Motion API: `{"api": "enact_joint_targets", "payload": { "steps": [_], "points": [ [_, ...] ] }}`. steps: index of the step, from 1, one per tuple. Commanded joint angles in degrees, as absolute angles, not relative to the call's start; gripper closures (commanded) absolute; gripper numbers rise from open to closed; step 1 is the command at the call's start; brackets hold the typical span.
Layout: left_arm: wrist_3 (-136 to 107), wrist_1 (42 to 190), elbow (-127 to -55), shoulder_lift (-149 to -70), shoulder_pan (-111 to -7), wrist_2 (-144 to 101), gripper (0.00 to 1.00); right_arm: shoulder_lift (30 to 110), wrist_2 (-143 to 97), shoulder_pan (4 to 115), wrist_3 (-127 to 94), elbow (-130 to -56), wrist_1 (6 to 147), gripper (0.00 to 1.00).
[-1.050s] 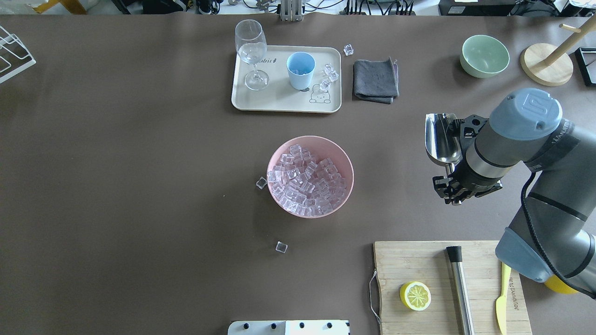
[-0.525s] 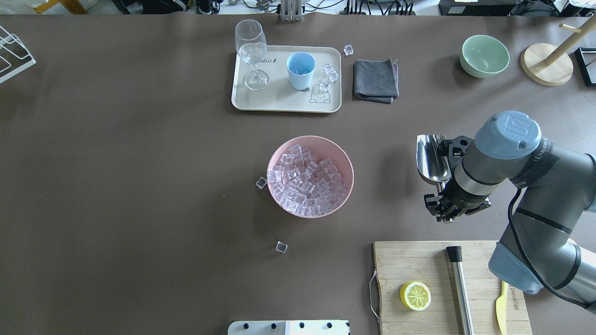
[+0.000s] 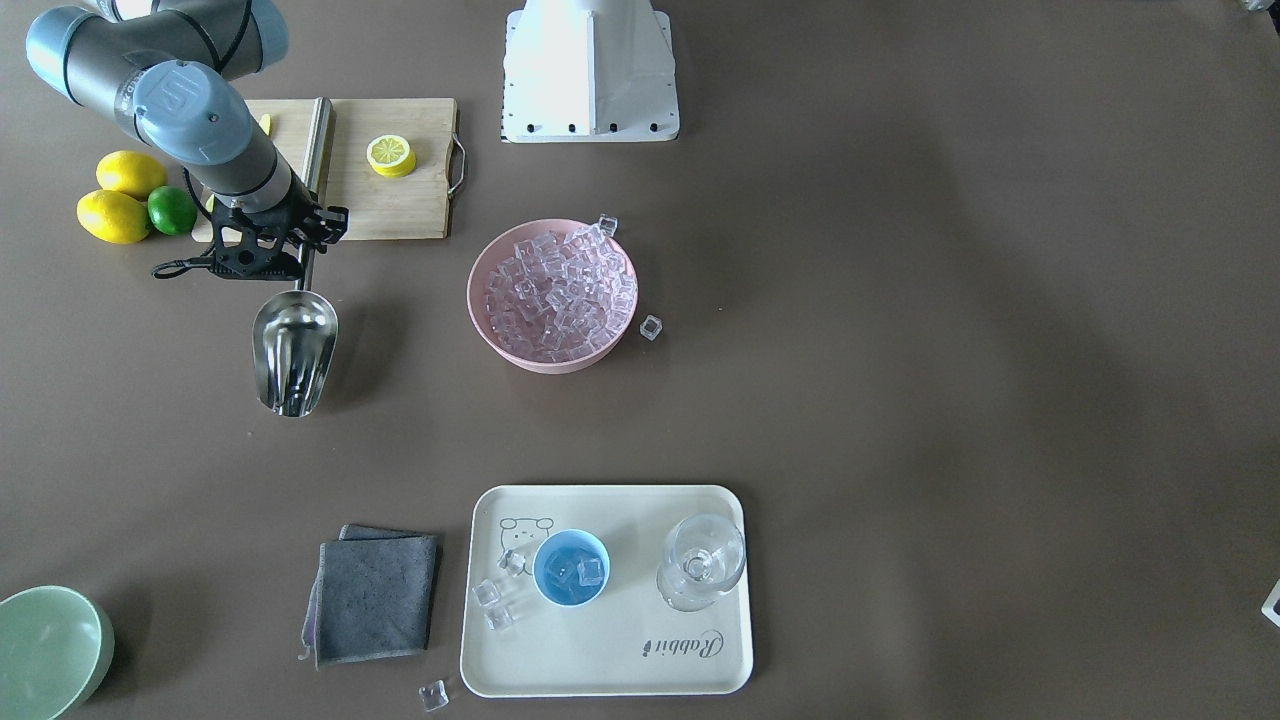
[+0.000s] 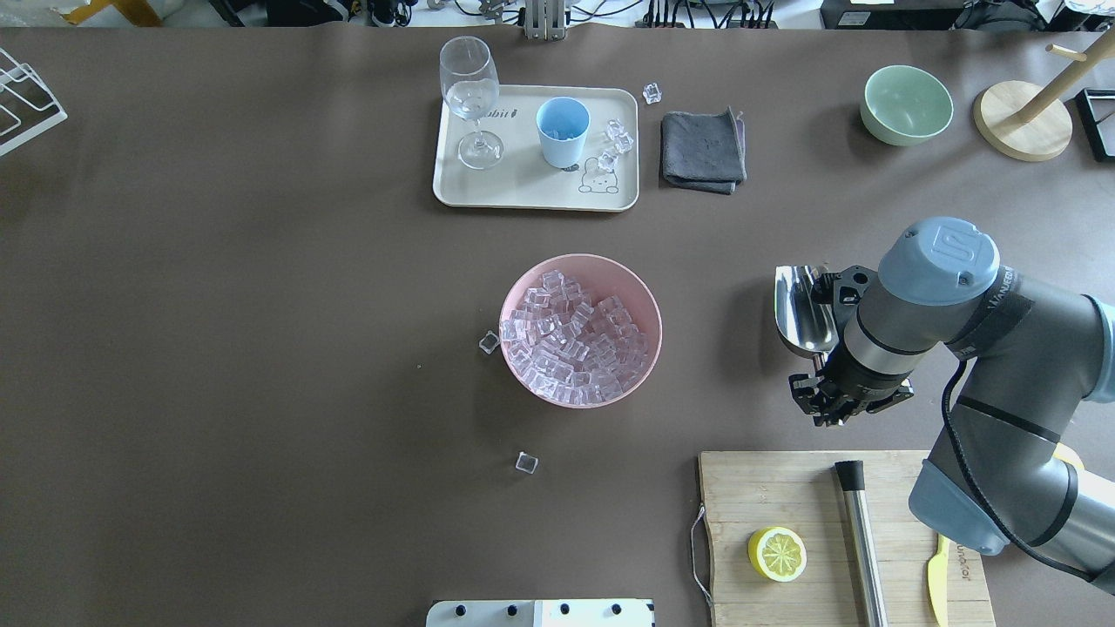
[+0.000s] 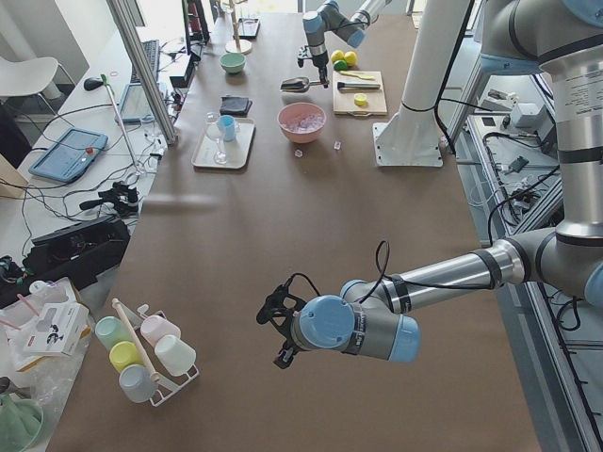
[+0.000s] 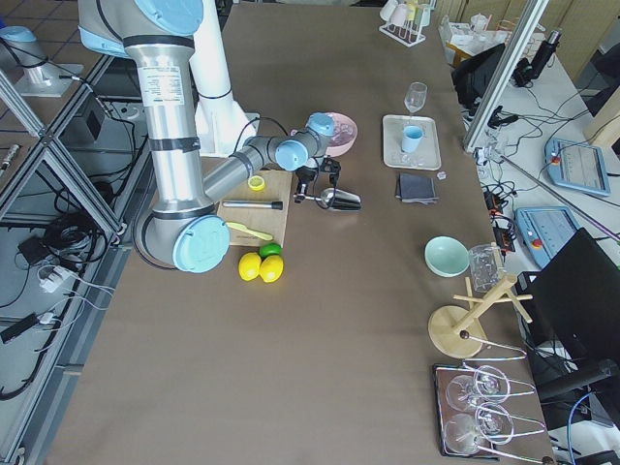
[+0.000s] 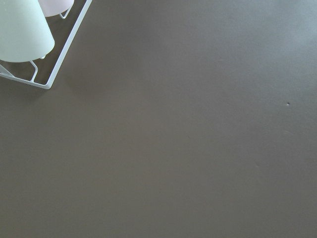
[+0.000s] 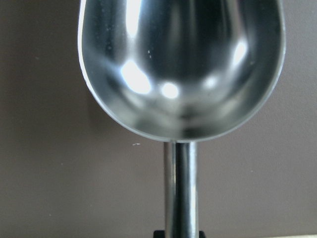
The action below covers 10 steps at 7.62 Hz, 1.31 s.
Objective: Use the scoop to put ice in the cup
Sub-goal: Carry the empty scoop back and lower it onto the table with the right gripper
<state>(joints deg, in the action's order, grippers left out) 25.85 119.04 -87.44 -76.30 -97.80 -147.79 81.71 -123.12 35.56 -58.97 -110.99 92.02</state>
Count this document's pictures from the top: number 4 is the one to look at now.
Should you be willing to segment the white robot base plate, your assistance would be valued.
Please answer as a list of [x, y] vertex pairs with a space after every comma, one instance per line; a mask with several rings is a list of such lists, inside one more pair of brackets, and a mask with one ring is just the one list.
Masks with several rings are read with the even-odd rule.
[[426, 626], [656, 626], [652, 599], [565, 598], [434, 602]]

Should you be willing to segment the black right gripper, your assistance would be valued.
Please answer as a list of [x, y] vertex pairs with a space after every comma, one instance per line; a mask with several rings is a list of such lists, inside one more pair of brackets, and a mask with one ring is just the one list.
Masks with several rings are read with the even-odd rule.
[[855, 314], [861, 298], [876, 281], [875, 270], [849, 266], [838, 273], [814, 269], [812, 299], [831, 306], [838, 330], [838, 345], [828, 354], [820, 374], [792, 374], [789, 388], [801, 412], [817, 426], [837, 426], [863, 412], [875, 414], [913, 396], [908, 378], [873, 372], [852, 356], [841, 334], [857, 328]]

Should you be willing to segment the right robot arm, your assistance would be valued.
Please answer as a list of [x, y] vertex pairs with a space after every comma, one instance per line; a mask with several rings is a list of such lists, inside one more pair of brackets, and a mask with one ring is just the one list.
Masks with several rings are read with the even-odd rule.
[[1054, 452], [1082, 402], [1112, 402], [1112, 306], [1025, 278], [959, 218], [921, 219], [876, 271], [828, 274], [821, 297], [837, 341], [820, 372], [791, 377], [799, 408], [820, 426], [891, 408], [947, 347], [958, 369], [909, 511], [960, 546], [1014, 544], [1111, 594], [1112, 481]]

